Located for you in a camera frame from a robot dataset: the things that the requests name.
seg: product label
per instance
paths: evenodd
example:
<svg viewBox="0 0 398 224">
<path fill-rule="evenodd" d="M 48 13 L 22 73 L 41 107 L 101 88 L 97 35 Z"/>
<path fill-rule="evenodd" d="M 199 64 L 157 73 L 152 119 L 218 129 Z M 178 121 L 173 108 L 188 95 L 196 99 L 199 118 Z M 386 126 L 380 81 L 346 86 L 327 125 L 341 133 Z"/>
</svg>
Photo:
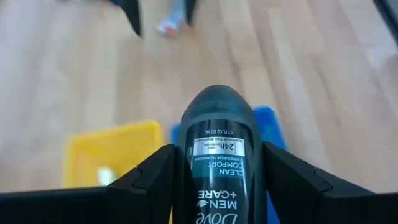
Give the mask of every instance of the product label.
<svg viewBox="0 0 398 224">
<path fill-rule="evenodd" d="M 193 177 L 244 176 L 244 141 L 240 138 L 197 138 L 193 144 Z"/>
<path fill-rule="evenodd" d="M 217 209 L 218 213 L 198 213 L 196 224 L 235 224 L 238 217 L 238 195 L 227 190 L 199 190 L 197 207 L 201 210 Z"/>
<path fill-rule="evenodd" d="M 197 138 L 193 143 L 193 155 L 224 154 L 244 157 L 244 141 L 240 138 Z"/>
<path fill-rule="evenodd" d="M 187 131 L 186 157 L 194 187 L 187 195 L 188 221 L 248 224 L 253 178 L 250 129 L 236 121 L 202 121 Z"/>
</svg>

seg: yellow plastic basket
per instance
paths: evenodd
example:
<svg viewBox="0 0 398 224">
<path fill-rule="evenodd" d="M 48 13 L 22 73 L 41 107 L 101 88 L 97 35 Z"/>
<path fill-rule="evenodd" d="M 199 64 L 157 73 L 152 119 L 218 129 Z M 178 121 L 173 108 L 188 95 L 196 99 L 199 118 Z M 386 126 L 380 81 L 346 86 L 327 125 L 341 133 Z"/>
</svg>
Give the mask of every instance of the yellow plastic basket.
<svg viewBox="0 0 398 224">
<path fill-rule="evenodd" d="M 98 186 L 101 167 L 109 167 L 119 178 L 163 145 L 156 121 L 79 134 L 68 143 L 63 186 Z"/>
</svg>

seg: dove logo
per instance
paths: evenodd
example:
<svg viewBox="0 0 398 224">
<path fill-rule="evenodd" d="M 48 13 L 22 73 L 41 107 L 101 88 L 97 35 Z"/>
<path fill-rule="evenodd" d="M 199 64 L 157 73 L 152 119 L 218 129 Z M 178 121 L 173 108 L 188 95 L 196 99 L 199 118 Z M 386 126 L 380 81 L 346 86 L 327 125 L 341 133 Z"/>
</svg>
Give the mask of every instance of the dove logo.
<svg viewBox="0 0 398 224">
<path fill-rule="evenodd" d="M 207 201 L 205 201 L 205 200 L 200 200 L 198 203 L 197 203 L 197 206 L 199 206 L 200 208 L 202 208 L 203 206 L 206 206 L 206 205 L 208 205 L 209 203 L 207 202 Z"/>
</svg>

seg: wooden floor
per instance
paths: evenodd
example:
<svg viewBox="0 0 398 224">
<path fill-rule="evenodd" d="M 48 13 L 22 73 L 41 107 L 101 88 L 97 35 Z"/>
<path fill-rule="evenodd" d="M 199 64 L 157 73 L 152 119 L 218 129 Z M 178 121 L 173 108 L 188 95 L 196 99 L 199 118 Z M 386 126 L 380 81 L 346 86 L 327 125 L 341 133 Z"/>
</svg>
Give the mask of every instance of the wooden floor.
<svg viewBox="0 0 398 224">
<path fill-rule="evenodd" d="M 293 154 L 398 190 L 398 50 L 371 0 L 200 0 L 178 39 L 168 1 L 141 3 L 143 39 L 105 1 L 0 1 L 0 190 L 59 187 L 69 135 L 169 127 L 216 83 L 275 108 Z"/>
</svg>

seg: black deodorant bottle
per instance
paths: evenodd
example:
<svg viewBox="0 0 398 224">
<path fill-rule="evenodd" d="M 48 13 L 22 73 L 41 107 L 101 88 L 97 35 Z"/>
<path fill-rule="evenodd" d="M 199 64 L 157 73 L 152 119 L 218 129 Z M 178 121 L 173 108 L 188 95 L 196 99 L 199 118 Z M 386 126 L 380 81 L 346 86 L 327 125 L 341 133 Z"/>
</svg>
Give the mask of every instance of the black deodorant bottle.
<svg viewBox="0 0 398 224">
<path fill-rule="evenodd" d="M 266 223 L 260 131 L 239 93 L 224 85 L 201 91 L 177 142 L 175 224 Z"/>
</svg>

